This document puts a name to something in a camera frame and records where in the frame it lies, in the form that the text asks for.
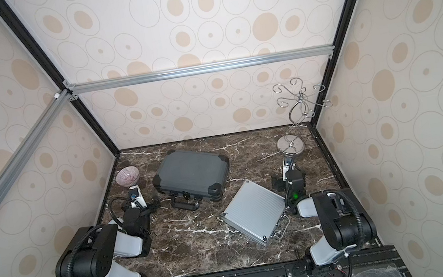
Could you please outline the silver aluminium poker case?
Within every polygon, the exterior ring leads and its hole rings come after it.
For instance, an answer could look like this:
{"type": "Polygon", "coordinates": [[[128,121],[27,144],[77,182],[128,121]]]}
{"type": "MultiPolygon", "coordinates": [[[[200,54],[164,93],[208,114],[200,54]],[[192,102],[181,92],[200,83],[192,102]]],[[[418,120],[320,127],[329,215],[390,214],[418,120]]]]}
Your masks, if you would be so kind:
{"type": "Polygon", "coordinates": [[[222,216],[230,227],[267,246],[285,209],[282,196],[245,180],[222,216]]]}

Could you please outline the dark grey poker case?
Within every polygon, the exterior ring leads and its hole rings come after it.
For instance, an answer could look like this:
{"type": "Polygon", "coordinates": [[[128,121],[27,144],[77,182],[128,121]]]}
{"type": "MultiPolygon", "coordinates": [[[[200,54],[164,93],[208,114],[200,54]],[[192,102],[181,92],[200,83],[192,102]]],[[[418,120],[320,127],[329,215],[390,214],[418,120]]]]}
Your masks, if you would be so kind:
{"type": "Polygon", "coordinates": [[[223,198],[230,170],[229,157],[207,152],[170,150],[160,164],[152,185],[168,195],[171,207],[196,211],[203,199],[223,198]]]}

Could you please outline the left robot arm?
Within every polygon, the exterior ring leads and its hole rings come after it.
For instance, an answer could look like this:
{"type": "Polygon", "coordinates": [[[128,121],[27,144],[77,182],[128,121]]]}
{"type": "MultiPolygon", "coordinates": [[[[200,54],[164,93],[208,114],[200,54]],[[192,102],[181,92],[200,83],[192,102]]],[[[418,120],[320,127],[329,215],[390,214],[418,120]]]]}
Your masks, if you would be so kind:
{"type": "Polygon", "coordinates": [[[151,215],[160,208],[156,191],[146,201],[139,186],[126,197],[107,202],[109,223],[80,228],[56,264],[56,277],[146,277],[116,262],[116,258],[146,257],[151,249],[151,215]]]}

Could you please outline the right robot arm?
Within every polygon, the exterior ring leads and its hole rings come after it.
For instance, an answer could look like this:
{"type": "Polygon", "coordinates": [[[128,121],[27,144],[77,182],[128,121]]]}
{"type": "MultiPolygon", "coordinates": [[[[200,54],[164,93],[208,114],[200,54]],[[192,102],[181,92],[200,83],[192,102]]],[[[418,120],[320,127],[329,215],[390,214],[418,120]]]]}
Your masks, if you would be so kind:
{"type": "Polygon", "coordinates": [[[337,263],[360,251],[377,236],[377,228],[350,188],[327,189],[308,195],[306,174],[285,158],[282,176],[272,177],[272,186],[285,192],[286,210],[302,218],[317,218],[323,237],[306,251],[307,273],[337,263]]]}

